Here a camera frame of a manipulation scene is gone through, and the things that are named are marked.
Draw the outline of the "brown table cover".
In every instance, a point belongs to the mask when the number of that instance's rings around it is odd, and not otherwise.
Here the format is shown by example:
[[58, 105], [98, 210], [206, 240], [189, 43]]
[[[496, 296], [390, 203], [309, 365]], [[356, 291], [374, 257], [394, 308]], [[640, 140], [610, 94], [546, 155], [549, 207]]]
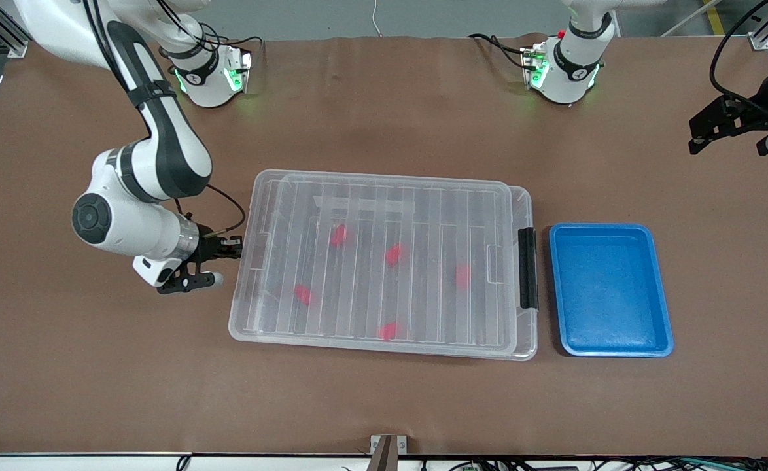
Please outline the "brown table cover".
[[[244, 343], [221, 287], [162, 296], [71, 224], [103, 151], [146, 135], [108, 71], [36, 44], [0, 84], [0, 452], [768, 455], [768, 157], [752, 132], [689, 155], [713, 37], [619, 38], [581, 102], [521, 85], [483, 43], [277, 41], [249, 95], [183, 109], [213, 184], [247, 206], [265, 169], [500, 180], [532, 197], [530, 360]], [[548, 228], [652, 233], [664, 358], [576, 358], [557, 333]]]

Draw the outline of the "blue plastic tray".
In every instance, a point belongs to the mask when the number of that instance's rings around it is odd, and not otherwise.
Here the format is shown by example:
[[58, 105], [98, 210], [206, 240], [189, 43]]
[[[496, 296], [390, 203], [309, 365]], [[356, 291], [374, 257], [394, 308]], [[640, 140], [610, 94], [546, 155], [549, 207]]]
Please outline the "blue plastic tray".
[[560, 223], [549, 232], [561, 346], [578, 357], [663, 358], [674, 337], [658, 254], [641, 224]]

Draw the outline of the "black box latch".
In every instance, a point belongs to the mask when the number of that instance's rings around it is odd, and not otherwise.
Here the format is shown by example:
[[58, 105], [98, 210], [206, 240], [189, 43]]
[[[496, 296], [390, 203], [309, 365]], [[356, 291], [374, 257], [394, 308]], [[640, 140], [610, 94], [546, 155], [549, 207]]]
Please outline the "black box latch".
[[539, 310], [536, 239], [533, 227], [518, 230], [519, 306]]

